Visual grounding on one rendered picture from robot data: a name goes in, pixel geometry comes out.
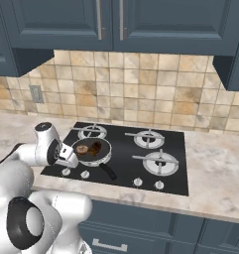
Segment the black frying pan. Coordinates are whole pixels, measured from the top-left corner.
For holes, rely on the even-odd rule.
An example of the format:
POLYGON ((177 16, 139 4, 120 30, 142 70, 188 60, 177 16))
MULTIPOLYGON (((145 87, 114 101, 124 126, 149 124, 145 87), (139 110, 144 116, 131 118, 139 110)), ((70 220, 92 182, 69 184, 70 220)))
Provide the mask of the black frying pan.
POLYGON ((87 167, 99 167, 109 176, 112 181, 117 179, 116 174, 109 166, 107 166, 107 162, 112 156, 112 146, 107 140, 98 137, 84 138, 74 142, 72 144, 72 148, 81 164, 87 167), (92 156, 88 152, 85 155, 78 155, 75 152, 76 146, 85 145, 89 149, 90 146, 96 141, 101 143, 101 149, 96 156, 92 156))

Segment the brown mushroom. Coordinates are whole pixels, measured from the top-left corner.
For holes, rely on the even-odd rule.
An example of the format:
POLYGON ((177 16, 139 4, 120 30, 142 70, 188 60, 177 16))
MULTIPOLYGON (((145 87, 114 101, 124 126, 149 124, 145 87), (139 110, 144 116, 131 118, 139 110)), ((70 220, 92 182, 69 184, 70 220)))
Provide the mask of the brown mushroom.
POLYGON ((75 147, 75 152, 78 155, 85 155, 88 152, 88 147, 85 145, 78 145, 75 147))

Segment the dark blue wall cupboard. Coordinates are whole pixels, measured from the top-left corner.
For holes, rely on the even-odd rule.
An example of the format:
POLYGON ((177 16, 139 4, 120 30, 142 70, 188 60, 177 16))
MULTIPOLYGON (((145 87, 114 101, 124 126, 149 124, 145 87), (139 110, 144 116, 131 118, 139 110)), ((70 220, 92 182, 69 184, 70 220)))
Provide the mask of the dark blue wall cupboard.
POLYGON ((239 44, 233 57, 215 56, 212 64, 224 88, 239 91, 239 44))
POLYGON ((12 48, 0 6, 0 76, 20 77, 54 56, 53 50, 12 48))

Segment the dark blue base cupboard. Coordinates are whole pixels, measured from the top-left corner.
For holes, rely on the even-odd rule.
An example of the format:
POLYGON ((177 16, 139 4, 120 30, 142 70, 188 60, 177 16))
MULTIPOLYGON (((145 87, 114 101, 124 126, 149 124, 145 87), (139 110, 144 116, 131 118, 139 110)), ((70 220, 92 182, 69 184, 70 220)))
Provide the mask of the dark blue base cupboard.
POLYGON ((167 254, 239 254, 239 223, 172 214, 167 254))

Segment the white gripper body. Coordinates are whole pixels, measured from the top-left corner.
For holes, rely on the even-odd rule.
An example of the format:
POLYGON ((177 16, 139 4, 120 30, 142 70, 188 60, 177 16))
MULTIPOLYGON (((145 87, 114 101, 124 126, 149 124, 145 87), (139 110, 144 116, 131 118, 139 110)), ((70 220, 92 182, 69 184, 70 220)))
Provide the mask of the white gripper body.
POLYGON ((56 164, 67 168, 76 168, 78 165, 78 158, 76 154, 71 154, 68 157, 59 155, 56 157, 56 164))

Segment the dark blue drawer front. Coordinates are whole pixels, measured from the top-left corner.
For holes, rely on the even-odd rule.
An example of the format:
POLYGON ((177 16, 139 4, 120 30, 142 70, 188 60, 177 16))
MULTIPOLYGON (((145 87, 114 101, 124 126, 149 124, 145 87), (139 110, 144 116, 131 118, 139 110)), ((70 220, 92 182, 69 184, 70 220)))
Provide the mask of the dark blue drawer front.
POLYGON ((93 254, 168 254, 167 245, 161 240, 87 225, 80 225, 79 230, 83 239, 91 247, 93 254), (128 251, 125 253, 93 246, 93 238, 99 239, 101 243, 114 246, 127 244, 128 251))
POLYGON ((169 212, 94 200, 89 221, 130 229, 172 234, 177 220, 169 212))

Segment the black gas hob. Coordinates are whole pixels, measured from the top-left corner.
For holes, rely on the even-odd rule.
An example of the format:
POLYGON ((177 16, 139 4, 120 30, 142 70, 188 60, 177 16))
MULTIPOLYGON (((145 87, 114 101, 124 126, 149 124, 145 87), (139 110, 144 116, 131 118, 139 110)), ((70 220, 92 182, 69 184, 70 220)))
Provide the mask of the black gas hob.
POLYGON ((64 166, 54 165, 43 169, 50 177, 83 180, 118 187, 145 191, 160 191, 188 195, 184 134, 182 132, 144 127, 115 126, 77 122, 63 140, 67 145, 80 139, 98 137, 112 146, 112 156, 107 162, 117 179, 112 181, 99 167, 87 167, 81 163, 70 170, 68 176, 61 171, 64 166), (80 174, 89 171, 88 179, 80 174), (143 184, 135 187, 133 181, 140 178, 143 184), (162 190, 155 188, 155 182, 162 181, 162 190))

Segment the dark brown sweet potato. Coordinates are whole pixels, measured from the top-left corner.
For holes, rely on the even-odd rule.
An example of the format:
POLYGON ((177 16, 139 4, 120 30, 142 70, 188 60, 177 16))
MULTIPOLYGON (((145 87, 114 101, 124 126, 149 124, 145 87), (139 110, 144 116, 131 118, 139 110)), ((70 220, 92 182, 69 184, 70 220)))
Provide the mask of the dark brown sweet potato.
POLYGON ((92 156, 96 156, 101 149, 101 143, 96 141, 88 149, 88 153, 92 156))

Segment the dark blue cupboard door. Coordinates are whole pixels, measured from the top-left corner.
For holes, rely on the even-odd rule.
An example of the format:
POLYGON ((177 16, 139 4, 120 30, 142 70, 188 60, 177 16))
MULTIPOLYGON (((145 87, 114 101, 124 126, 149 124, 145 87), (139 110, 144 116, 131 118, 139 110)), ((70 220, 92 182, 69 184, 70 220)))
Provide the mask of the dark blue cupboard door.
POLYGON ((102 40, 96 0, 0 0, 11 46, 19 49, 111 51, 111 0, 100 5, 102 40))
POLYGON ((239 43, 239 0, 112 0, 114 50, 199 56, 233 56, 239 43))

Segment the grey wall socket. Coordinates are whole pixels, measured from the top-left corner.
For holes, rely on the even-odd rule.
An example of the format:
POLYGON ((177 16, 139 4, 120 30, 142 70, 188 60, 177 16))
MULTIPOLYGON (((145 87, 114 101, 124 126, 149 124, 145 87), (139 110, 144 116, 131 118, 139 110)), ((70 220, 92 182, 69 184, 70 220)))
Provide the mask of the grey wall socket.
POLYGON ((32 95, 32 99, 35 103, 43 103, 43 93, 41 87, 39 85, 31 85, 30 84, 30 91, 32 95))

